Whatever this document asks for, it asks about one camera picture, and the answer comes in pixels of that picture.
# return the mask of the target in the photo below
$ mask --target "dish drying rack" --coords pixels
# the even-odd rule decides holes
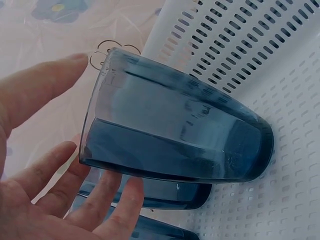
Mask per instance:
[[[201,240],[320,239],[320,0],[167,0],[142,55],[242,102],[275,137],[259,179],[142,214]]]

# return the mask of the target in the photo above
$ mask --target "white surface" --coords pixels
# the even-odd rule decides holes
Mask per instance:
[[[210,199],[201,209],[175,213],[155,211],[149,212],[148,216],[194,229],[202,240],[320,239],[320,9],[317,4],[320,4],[319,0],[203,0],[202,5],[192,0],[166,1],[143,56],[193,74],[267,119],[274,131],[275,153],[260,179],[250,183],[215,185]],[[241,11],[243,8],[250,12],[247,12],[250,16]],[[192,19],[183,15],[183,11],[192,15]],[[272,17],[274,23],[266,19],[265,14]],[[206,16],[216,23],[208,21]],[[189,26],[178,19],[187,21]],[[241,29],[235,29],[230,21]],[[235,36],[227,33],[225,28]],[[197,33],[197,29],[207,37]],[[254,36],[256,42],[247,34]],[[242,41],[247,41],[252,47],[245,46]],[[189,42],[197,45],[198,49],[192,48]],[[214,47],[219,54],[209,47]],[[206,52],[215,59],[207,57]],[[226,58],[232,59],[235,65]],[[227,64],[230,70],[221,64]]]

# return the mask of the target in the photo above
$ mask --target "hand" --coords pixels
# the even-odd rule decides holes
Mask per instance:
[[[71,88],[88,64],[84,54],[36,65],[0,81],[0,176],[4,170],[7,139],[51,99]],[[118,190],[121,174],[106,171],[85,204],[68,212],[90,168],[76,158],[55,186],[36,204],[31,200],[76,150],[64,142],[24,169],[0,182],[1,240],[125,240],[135,227],[143,203],[143,183],[131,178],[121,200],[103,222]]]

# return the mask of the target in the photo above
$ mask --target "flower print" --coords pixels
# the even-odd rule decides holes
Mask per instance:
[[[38,0],[31,14],[38,20],[69,24],[76,21],[92,2],[93,0]]]

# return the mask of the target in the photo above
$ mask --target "floral pattern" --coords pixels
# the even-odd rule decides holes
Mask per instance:
[[[76,21],[93,3],[93,0],[38,0],[32,16],[38,20],[69,24]]]
[[[100,71],[107,54],[112,48],[120,48],[137,55],[141,54],[141,51],[131,44],[121,45],[114,40],[105,40],[98,45],[97,51],[90,57],[90,65]]]

